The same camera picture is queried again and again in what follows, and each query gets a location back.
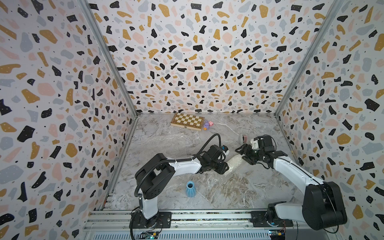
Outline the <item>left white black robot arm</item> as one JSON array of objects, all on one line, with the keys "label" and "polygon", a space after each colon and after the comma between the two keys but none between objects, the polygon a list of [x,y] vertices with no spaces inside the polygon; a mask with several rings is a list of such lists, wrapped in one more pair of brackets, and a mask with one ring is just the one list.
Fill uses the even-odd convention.
[{"label": "left white black robot arm", "polygon": [[169,228],[172,213],[161,213],[158,209],[158,196],[167,184],[173,177],[185,174],[214,171],[223,175],[229,170],[225,162],[228,153],[227,146],[212,145],[208,151],[201,151],[183,159],[167,158],[162,153],[156,154],[135,174],[137,186],[134,195],[139,200],[139,207],[131,214],[130,228]]}]

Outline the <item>clear bubble wrap sheet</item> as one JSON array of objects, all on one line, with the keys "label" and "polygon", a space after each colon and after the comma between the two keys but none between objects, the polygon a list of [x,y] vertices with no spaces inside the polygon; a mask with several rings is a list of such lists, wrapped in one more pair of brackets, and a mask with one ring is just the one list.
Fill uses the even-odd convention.
[{"label": "clear bubble wrap sheet", "polygon": [[[266,169],[274,167],[274,160],[286,157],[283,151],[278,151],[274,139],[269,135],[256,137],[249,144],[244,143],[235,152],[250,165],[260,161],[266,163]],[[222,145],[220,134],[212,135],[197,154],[184,158],[172,159],[164,154],[156,154],[137,173],[137,187],[134,195],[139,199],[151,200],[156,198],[174,176],[184,174],[202,174],[214,171],[220,175],[230,167],[226,162],[229,152],[227,146]]]}]

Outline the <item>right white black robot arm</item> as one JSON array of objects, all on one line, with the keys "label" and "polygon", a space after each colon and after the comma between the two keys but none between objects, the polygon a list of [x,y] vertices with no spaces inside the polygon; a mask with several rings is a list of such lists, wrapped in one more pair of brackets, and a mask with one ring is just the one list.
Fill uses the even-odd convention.
[{"label": "right white black robot arm", "polygon": [[266,220],[271,226],[290,220],[306,223],[315,231],[328,231],[329,228],[338,228],[347,223],[339,185],[317,178],[296,164],[286,153],[277,150],[273,137],[258,136],[235,151],[250,165],[262,164],[266,169],[279,172],[304,195],[302,204],[269,204]]}]

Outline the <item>white ribbed ceramic vase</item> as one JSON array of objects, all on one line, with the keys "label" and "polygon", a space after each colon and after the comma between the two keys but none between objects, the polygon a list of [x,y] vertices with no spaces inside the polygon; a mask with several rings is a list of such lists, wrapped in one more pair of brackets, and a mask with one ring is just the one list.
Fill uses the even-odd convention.
[{"label": "white ribbed ceramic vase", "polygon": [[226,163],[228,164],[228,170],[224,173],[224,176],[231,175],[234,173],[244,162],[241,155],[233,156],[230,160],[228,160]]}]

